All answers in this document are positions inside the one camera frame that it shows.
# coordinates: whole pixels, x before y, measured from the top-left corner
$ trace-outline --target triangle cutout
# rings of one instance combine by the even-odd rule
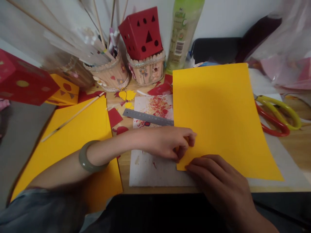
[[[151,41],[152,41],[152,37],[150,35],[150,32],[148,31],[146,43],[151,42]]]

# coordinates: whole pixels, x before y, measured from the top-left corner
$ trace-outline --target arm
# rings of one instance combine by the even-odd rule
[[[247,179],[219,155],[194,158],[188,174],[226,222],[242,233],[278,233],[255,208]]]
[[[178,162],[188,146],[194,145],[195,136],[196,134],[188,128],[165,126],[134,129],[89,146],[86,154],[88,160],[95,166],[104,165],[128,150],[143,150]],[[173,151],[176,147],[179,147],[177,153]],[[44,170],[27,188],[40,187],[50,190],[69,188],[72,184],[90,176],[91,173],[84,170],[79,163],[79,152],[68,155]]]

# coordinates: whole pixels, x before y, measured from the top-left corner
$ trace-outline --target bracelet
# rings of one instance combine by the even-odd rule
[[[99,142],[98,140],[94,140],[94,141],[89,141],[88,143],[86,143],[80,150],[80,153],[79,153],[79,162],[81,164],[81,166],[88,172],[90,173],[95,173],[95,172],[99,172],[103,169],[105,169],[109,162],[102,165],[102,166],[95,166],[93,164],[91,164],[91,162],[88,160],[87,156],[86,156],[86,152],[87,152],[87,148],[96,143],[96,142]]]

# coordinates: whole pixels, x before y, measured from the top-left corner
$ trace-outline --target table surface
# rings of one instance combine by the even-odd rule
[[[155,84],[147,87],[141,87],[137,84],[136,81],[131,80],[129,85],[126,87],[125,91],[139,90],[143,93],[147,93],[149,90],[155,87]],[[121,106],[120,103],[123,100],[115,96],[115,93],[107,93],[107,106],[108,109],[116,108],[118,112],[122,115],[125,109],[125,106]],[[286,99],[286,104],[292,107],[297,114],[304,119],[311,119],[311,108],[301,100],[295,99]],[[133,128],[133,119],[124,117],[123,121],[117,124],[113,129],[117,129],[119,126],[125,126],[128,129]],[[303,126],[300,130],[291,131],[291,134],[287,137],[280,138],[281,143],[287,149],[289,154],[292,156],[295,163],[307,176],[311,174],[311,124],[303,123]],[[130,187],[130,163],[131,163],[131,152],[128,151],[121,155],[118,159],[119,168],[121,173],[121,179],[123,184],[123,193],[124,194],[167,194],[167,193],[196,193],[198,189],[196,187]],[[301,191],[295,190],[292,188],[286,187],[251,187],[252,192],[293,192]]]

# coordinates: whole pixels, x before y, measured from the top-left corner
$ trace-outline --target barcode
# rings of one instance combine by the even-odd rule
[[[181,56],[182,49],[184,48],[184,41],[177,41],[176,48],[175,48],[175,55]]]

